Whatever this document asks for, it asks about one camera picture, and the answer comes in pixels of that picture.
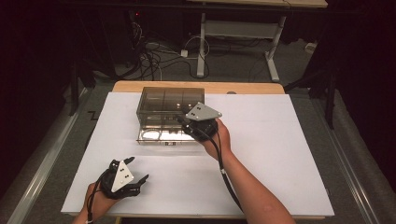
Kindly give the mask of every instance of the clear container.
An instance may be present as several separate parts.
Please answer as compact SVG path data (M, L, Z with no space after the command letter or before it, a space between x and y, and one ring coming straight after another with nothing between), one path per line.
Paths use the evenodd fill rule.
M184 116L198 102L205 103L204 89L145 87L136 111L140 123L139 144L175 145L194 141L183 133L177 116Z

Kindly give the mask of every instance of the black cable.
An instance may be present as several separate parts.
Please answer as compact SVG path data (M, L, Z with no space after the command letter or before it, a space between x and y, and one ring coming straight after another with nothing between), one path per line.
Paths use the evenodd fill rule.
M91 193L91 195L88 197L87 199L87 210L88 210L88 220L87 223L92 223L93 224L93 213L92 213L92 204L93 204L93 198L95 197L95 193L100 191L97 190L97 188L99 187L99 183L100 180L102 179L102 177L107 174L108 169L105 170L98 178L98 180L96 180L95 182L95 186L93 187L93 191Z
M233 191L233 187L231 186L230 180L228 179L228 176L227 176L227 174L224 171L224 166L223 166L222 157L221 157L221 142L220 142L219 130L217 130L216 134L218 135L218 138L219 138L220 148L218 147L216 142L209 135L207 135L204 131L202 131L201 129L194 129L194 130L198 131L204 137L206 137L213 144L213 146L215 147L216 152L218 154L219 168L220 168L221 176L223 177L225 186L227 187L227 190L230 192L231 197L233 198L233 201L236 203L236 205L238 205L239 209L241 209L241 211L243 212L241 203L239 202L238 197L236 197L236 194Z

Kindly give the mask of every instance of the table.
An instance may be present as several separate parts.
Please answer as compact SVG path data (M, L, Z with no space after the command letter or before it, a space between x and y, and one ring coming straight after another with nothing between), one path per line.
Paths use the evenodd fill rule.
M327 7L325 0L189 0L192 2L206 3L227 3L227 4L245 4L255 6L269 7ZM239 36L253 38L272 39L272 47L265 51L265 59L268 64L271 79L274 82L279 81L279 75L274 63L274 54L276 51L279 38L285 24L286 16L281 16L278 23L256 23L241 21L209 21L202 13L201 18L201 35L200 35L200 52L197 64L197 76L203 77L205 72L205 36L206 35L223 35Z
M146 174L150 177L139 196L122 200L108 212L109 216L243 218L222 182L217 162L202 146L136 143L135 112L140 95L137 91L145 86L205 88L205 103L222 112L231 136L240 136L232 138L235 155L265 182L291 214L296 218L333 216L290 98L280 85L148 81L120 81L107 96L63 213L78 213L86 186L96 180L111 160L135 156L128 165L135 178ZM224 94L230 91L238 94ZM246 116L255 109L258 117Z

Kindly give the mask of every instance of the white tabletop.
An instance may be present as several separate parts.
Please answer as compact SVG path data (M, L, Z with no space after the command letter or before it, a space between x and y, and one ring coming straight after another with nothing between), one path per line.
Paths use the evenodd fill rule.
M140 94L107 96L62 212L79 212L87 186L113 159L135 156L128 165L135 180L146 174L149 178L137 197L117 203L110 216L243 217L222 181L219 165L201 145L138 145ZM206 94L205 104L222 113L235 155L293 216L334 215L288 95Z
M189 0L191 2L245 4L274 7L327 7L325 0Z

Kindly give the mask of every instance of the human arm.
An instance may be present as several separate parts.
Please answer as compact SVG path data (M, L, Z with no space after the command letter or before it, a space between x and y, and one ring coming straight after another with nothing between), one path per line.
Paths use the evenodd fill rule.
M235 157L227 127L220 119L217 119L217 123L219 131L213 136L213 140L220 146L224 170L233 184L247 222L295 223L282 202ZM204 141L201 144L210 156L219 159L212 142Z
M85 224L88 220L88 208L87 208L87 201L90 198L90 195L94 191L95 184L92 183L87 188L87 193L85 195L84 205L81 208L81 211L73 220L73 224ZM97 191L93 198L92 203L92 214L93 214L93 221L97 220L98 218L105 215L105 213L117 202L120 200L113 200L109 199L105 196L102 191Z

